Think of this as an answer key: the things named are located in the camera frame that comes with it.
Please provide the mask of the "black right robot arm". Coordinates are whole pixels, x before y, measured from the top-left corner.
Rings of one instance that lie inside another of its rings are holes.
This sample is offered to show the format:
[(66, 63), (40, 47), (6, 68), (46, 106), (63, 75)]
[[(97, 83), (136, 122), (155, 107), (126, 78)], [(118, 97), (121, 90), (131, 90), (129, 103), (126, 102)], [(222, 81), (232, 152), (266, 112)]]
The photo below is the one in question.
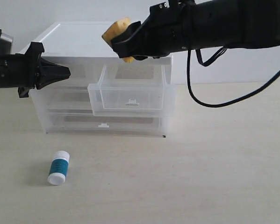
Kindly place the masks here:
[(150, 7), (111, 40), (120, 57), (166, 57), (193, 49), (280, 46), (280, 0), (170, 0)]

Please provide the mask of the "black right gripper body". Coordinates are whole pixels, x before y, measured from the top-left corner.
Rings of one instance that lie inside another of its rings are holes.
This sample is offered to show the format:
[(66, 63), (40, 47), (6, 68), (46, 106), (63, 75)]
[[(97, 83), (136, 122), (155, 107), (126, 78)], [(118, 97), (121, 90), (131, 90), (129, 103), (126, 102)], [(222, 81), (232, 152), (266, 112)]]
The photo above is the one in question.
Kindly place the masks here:
[(187, 50), (183, 25), (195, 4), (194, 0), (170, 0), (151, 6), (144, 22), (132, 24), (132, 56), (144, 60)]

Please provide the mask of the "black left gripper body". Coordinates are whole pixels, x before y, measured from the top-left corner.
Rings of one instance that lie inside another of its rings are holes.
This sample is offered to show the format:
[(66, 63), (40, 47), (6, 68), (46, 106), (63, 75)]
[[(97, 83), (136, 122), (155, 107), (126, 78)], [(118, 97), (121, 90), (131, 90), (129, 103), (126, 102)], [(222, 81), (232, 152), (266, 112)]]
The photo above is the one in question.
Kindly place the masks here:
[(6, 58), (5, 80), (7, 87), (17, 87), (20, 98), (27, 98), (29, 90), (34, 89), (37, 80), (37, 67), (41, 54), (44, 52), (43, 44), (31, 42), (25, 54), (8, 55)]

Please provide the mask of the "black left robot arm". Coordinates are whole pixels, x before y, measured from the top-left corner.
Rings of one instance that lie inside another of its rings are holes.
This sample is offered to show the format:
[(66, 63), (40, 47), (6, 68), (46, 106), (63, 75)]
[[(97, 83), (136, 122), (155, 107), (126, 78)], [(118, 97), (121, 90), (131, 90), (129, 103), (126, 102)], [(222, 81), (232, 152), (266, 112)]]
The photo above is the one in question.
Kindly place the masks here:
[(43, 52), (41, 42), (32, 42), (25, 54), (0, 55), (0, 88), (17, 87), (19, 97), (27, 98), (31, 89), (68, 79), (69, 68), (43, 59)]

